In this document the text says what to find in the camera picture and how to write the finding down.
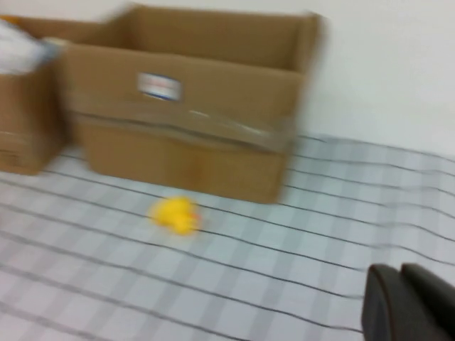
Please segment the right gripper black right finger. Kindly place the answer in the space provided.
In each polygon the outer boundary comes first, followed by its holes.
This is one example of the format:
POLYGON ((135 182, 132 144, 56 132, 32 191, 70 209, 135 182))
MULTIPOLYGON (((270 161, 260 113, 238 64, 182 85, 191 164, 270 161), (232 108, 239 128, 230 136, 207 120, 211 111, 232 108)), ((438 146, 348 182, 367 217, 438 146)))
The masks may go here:
POLYGON ((454 286, 419 264, 403 264, 401 274, 439 329, 454 340, 454 286))

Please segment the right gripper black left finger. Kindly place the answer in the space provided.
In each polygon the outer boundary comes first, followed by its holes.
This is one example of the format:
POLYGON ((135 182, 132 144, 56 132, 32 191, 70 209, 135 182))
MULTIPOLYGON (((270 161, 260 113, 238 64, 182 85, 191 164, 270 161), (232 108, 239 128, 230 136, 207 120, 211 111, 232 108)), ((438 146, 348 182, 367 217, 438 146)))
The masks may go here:
POLYGON ((430 340, 432 324, 417 294, 389 266, 368 269, 361 315, 365 340, 430 340))

